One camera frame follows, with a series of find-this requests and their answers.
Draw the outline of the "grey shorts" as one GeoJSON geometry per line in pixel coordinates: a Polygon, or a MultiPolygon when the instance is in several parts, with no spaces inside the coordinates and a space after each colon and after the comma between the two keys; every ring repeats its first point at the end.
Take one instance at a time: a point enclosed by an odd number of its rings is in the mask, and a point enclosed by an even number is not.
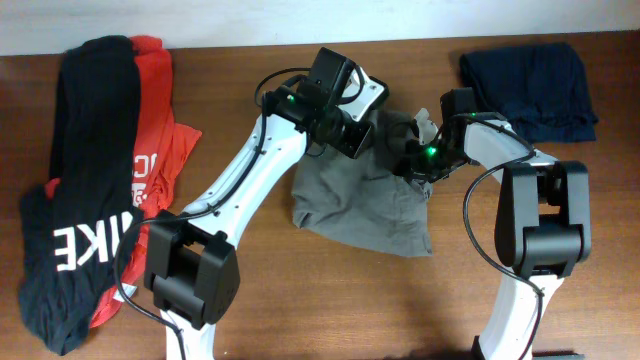
{"type": "Polygon", "coordinates": [[[385,167],[384,136],[358,158],[333,148],[304,156],[292,187],[292,221],[330,240],[401,257],[433,254],[427,204],[433,186],[385,167]]]}

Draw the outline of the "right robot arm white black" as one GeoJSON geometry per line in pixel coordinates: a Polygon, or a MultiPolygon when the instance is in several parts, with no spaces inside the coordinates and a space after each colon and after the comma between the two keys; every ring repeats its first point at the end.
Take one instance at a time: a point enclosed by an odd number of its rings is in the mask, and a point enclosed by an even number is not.
{"type": "Polygon", "coordinates": [[[384,130],[393,170],[434,184],[465,165],[483,167],[466,190],[462,217],[472,246],[501,274],[492,314],[474,339],[475,359],[531,359],[533,342],[556,291],[592,248],[589,175],[579,161],[560,161],[519,135],[507,118],[481,110],[470,88],[440,98],[443,122],[423,116],[384,130]],[[492,259],[470,221],[471,198],[494,178],[500,193],[492,259]]]}

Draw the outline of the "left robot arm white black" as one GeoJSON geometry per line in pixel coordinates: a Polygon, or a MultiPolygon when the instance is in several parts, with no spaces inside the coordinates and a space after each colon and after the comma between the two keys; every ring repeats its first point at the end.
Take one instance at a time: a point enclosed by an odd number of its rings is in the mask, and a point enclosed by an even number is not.
{"type": "Polygon", "coordinates": [[[240,286],[236,249],[261,203],[311,144],[358,157],[373,139],[367,116],[385,83],[321,48],[309,68],[260,97],[250,137],[220,177],[181,214],[149,223],[144,285],[166,327],[169,359],[210,359],[215,328],[240,286]]]}

